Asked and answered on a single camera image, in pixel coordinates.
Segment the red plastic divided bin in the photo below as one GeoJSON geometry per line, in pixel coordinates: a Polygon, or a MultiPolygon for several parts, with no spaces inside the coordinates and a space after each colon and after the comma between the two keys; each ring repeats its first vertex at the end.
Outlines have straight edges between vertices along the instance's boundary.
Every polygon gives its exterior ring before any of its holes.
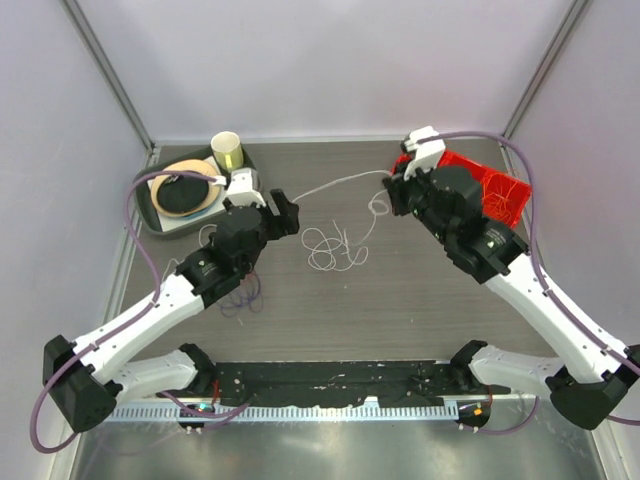
{"type": "MultiPolygon", "coordinates": [[[[436,238],[440,239],[446,230],[446,223],[436,217],[432,218],[434,222],[429,222],[426,210],[419,212],[409,208],[407,202],[402,203],[400,198],[401,182],[392,180],[394,176],[404,173],[409,160],[410,157],[407,154],[399,156],[391,169],[391,176],[383,180],[384,188],[392,201],[393,214],[400,216],[411,213],[436,238]]],[[[530,185],[450,150],[444,152],[437,166],[464,167],[471,177],[482,186],[482,213],[491,220],[498,221],[511,229],[517,226],[532,193],[530,185]]]]}

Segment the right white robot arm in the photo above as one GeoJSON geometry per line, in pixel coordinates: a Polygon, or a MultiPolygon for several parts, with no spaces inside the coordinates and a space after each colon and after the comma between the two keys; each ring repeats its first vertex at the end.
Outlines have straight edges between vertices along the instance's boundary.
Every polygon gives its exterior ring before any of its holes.
{"type": "Polygon", "coordinates": [[[483,189],[461,166],[396,173],[382,184],[396,216],[412,215],[448,259],[511,305],[551,346],[553,358],[470,341],[452,358],[465,395],[501,386],[551,402],[584,430],[596,429],[639,378],[639,348],[608,334],[540,268],[525,240],[483,213],[483,189]]]}

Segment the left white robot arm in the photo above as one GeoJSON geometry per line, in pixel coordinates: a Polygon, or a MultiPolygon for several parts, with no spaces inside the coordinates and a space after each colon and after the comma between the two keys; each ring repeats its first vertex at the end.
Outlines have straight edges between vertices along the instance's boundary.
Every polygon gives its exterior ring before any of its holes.
{"type": "Polygon", "coordinates": [[[74,341],[58,335],[45,345],[43,384],[73,432],[95,428],[137,397],[170,390],[200,399],[211,391],[214,366],[193,344],[148,361],[133,358],[239,287],[268,242],[298,233],[298,205],[280,189],[271,196],[273,206],[226,201],[208,242],[146,298],[74,341]]]}

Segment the cream yellow mug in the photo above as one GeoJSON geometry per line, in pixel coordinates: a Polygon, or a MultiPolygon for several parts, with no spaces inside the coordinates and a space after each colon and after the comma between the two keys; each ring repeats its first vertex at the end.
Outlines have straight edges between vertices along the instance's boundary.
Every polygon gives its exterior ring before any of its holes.
{"type": "Polygon", "coordinates": [[[218,165],[232,172],[244,166],[244,154],[240,137],[232,131],[215,134],[210,141],[213,156],[218,165]]]}

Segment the white paper sheet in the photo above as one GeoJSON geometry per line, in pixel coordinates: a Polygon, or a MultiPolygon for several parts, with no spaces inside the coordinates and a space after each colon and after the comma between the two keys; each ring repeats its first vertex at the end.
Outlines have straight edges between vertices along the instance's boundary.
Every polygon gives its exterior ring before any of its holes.
{"type": "Polygon", "coordinates": [[[156,220],[152,229],[166,235],[193,229],[223,209],[223,188],[214,182],[159,175],[147,181],[147,191],[156,220]]]}

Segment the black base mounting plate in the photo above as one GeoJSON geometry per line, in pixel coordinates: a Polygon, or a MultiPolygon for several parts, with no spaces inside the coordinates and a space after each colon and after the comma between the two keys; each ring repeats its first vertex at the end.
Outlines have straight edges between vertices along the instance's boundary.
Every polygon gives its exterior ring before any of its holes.
{"type": "Polygon", "coordinates": [[[219,362],[225,406],[343,408],[375,397],[384,408],[440,406],[442,396],[484,388],[447,363],[414,361],[219,362]]]}

